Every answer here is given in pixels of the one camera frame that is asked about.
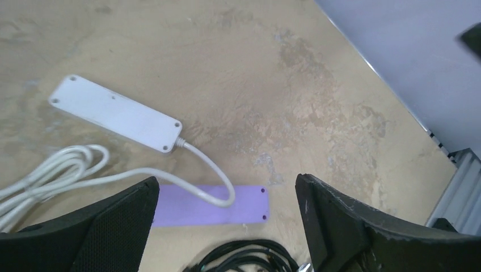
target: stained surface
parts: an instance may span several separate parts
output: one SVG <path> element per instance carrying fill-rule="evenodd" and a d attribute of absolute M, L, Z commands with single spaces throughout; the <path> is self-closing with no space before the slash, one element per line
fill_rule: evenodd
<path fill-rule="evenodd" d="M 153 229 L 141 271 L 179 271 L 206 249 L 243 237 L 275 239 L 303 262 L 298 173 L 421 224 L 454 173 L 310 1 L 0 2 L 2 185 L 64 146 L 88 143 L 111 150 L 101 175 L 157 167 L 196 184 L 218 184 L 188 151 L 162 156 L 53 109 L 47 98 L 66 74 L 181 120 L 181 135 L 233 183 L 269 189 L 265 225 Z M 57 217 L 143 178 L 63 194 L 22 224 Z"/>

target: white power strip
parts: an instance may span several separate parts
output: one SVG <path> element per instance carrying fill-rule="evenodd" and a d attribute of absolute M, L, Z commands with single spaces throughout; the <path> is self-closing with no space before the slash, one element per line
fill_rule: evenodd
<path fill-rule="evenodd" d="M 169 153 L 182 123 L 78 75 L 67 76 L 50 96 L 55 108 Z"/>
<path fill-rule="evenodd" d="M 10 232 L 35 204 L 60 193 L 139 174 L 167 180 L 218 207 L 229 207 L 234 202 L 235 191 L 229 178 L 204 153 L 179 137 L 182 130 L 179 120 L 77 75 L 67 76 L 49 101 L 58 109 L 162 153 L 169 153 L 174 146 L 190 150 L 221 178 L 229 191 L 229 198 L 214 197 L 180 177 L 155 168 L 137 168 L 88 179 L 107 165 L 110 158 L 108 150 L 98 144 L 69 146 L 47 158 L 23 179 L 0 190 L 0 232 Z M 95 153 L 101 154 L 102 159 L 93 164 Z"/>

